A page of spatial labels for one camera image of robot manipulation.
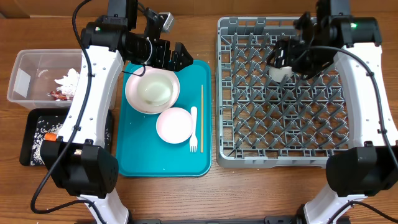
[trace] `wooden table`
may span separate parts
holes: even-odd
[[[382,68],[390,109],[398,123],[398,16],[393,13],[356,14],[378,19],[383,36]],[[177,16],[171,34],[164,39],[183,42],[197,59],[210,64],[215,71],[215,41],[217,20],[221,16]],[[78,20],[78,30],[95,18]],[[145,20],[139,18],[138,31]],[[36,215],[30,210],[30,200],[37,185],[47,172],[44,167],[24,167],[19,153],[28,110],[7,101],[6,94],[12,66],[22,49],[75,49],[78,44],[72,23],[65,19],[0,19],[0,223],[73,223],[92,220],[84,205],[75,205],[48,215]],[[213,99],[215,100],[215,77]],[[122,82],[113,115],[116,118],[113,139],[117,136]],[[119,176],[116,189],[122,203],[134,218],[161,220],[264,218],[266,215],[293,215],[296,209],[313,199],[326,184],[325,170],[314,167],[279,167],[275,169],[224,169],[215,159],[209,173],[200,178],[125,178]],[[65,190],[48,181],[37,207],[46,209],[74,200]],[[367,203],[398,217],[398,187],[380,192]],[[353,223],[387,223],[373,212],[356,207],[348,212]]]

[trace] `wooden chopstick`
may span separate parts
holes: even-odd
[[[200,130],[200,153],[203,153],[203,85],[201,86],[201,130]]]

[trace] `crumpled white paper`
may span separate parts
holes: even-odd
[[[61,91],[68,99],[73,98],[76,93],[77,83],[79,82],[80,74],[75,69],[69,69],[68,75],[63,76],[62,79],[54,80],[57,84],[57,91]]]

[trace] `wood surface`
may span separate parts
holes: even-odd
[[[11,17],[29,16],[72,16],[73,10],[82,0],[1,0],[0,12],[7,11]],[[145,7],[157,12],[171,12],[173,15],[222,15],[222,14],[268,14],[315,12],[317,0],[140,0]],[[92,0],[81,9],[80,16],[106,14],[109,0]],[[351,0],[352,12],[398,11],[396,0]]]
[[[357,13],[378,19],[383,36],[382,68],[390,109],[398,123],[398,15],[390,12]],[[298,16],[273,14],[267,16]],[[177,16],[170,34],[162,38],[183,42],[195,59],[208,62],[215,72],[217,20],[221,16]],[[78,30],[95,18],[79,18]],[[139,18],[138,31],[145,20]],[[24,167],[19,153],[29,111],[7,101],[9,77],[18,52],[22,49],[75,49],[78,44],[70,19],[3,19],[0,20],[0,223],[73,223],[92,220],[83,205],[75,205],[48,215],[30,210],[30,200],[47,172],[44,167]],[[215,76],[213,83],[213,115],[215,114]],[[118,134],[122,82],[118,83],[115,132]],[[215,142],[213,117],[213,142]],[[113,142],[114,154],[116,143]],[[278,167],[274,169],[224,169],[216,162],[200,178],[125,178],[119,176],[116,189],[122,203],[134,218],[161,220],[264,218],[266,215],[293,215],[296,209],[313,199],[326,184],[325,170],[314,167]],[[37,207],[46,209],[74,200],[49,180]],[[365,202],[398,218],[398,187],[380,192]],[[356,207],[348,212],[353,223],[388,223],[373,212]]]

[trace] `clear plastic container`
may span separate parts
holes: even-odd
[[[80,49],[21,50],[12,69],[7,99],[30,110],[68,107],[72,101],[55,101],[47,94],[59,87],[55,79],[67,75],[71,68],[80,73],[80,67]],[[110,109],[114,108],[116,86]]]

